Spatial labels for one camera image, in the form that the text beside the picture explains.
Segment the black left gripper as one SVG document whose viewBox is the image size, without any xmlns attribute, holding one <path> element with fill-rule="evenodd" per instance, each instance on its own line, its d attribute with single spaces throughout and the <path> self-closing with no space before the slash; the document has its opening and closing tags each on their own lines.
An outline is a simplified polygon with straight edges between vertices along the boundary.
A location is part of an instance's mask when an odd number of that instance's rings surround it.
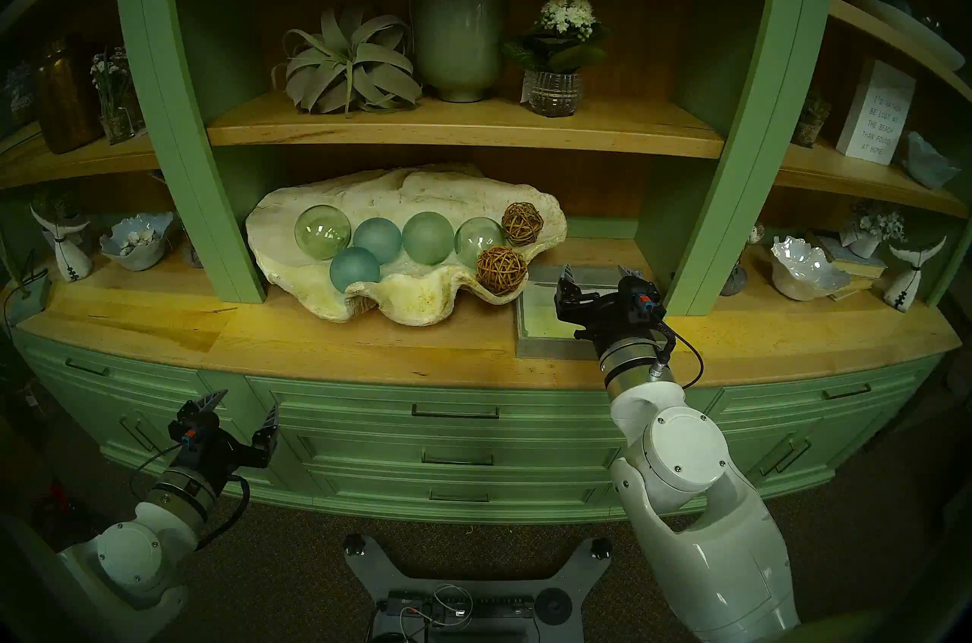
<svg viewBox="0 0 972 643">
<path fill-rule="evenodd" d="M 222 490 L 240 468 L 269 467 L 279 437 L 279 410 L 274 405 L 250 445 L 244 445 L 223 430 L 217 408 L 226 388 L 209 392 L 196 400 L 196 423 L 179 423 L 179 468 L 196 473 L 212 490 Z"/>
</svg>

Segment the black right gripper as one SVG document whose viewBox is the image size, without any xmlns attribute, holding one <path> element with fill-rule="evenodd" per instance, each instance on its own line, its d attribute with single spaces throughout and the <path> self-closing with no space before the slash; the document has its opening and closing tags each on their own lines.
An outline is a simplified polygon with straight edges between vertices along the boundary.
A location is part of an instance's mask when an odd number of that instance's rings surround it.
<svg viewBox="0 0 972 643">
<path fill-rule="evenodd" d="M 621 277 L 644 279 L 644 271 L 619 265 Z M 565 264 L 554 295 L 556 317 L 560 322 L 581 326 L 574 331 L 580 341 L 592 343 L 598 355 L 613 344 L 639 338 L 656 341 L 664 338 L 664 348 L 675 347 L 675 331 L 664 322 L 664 308 L 650 296 L 590 296 L 573 280 L 573 270 Z"/>
</svg>

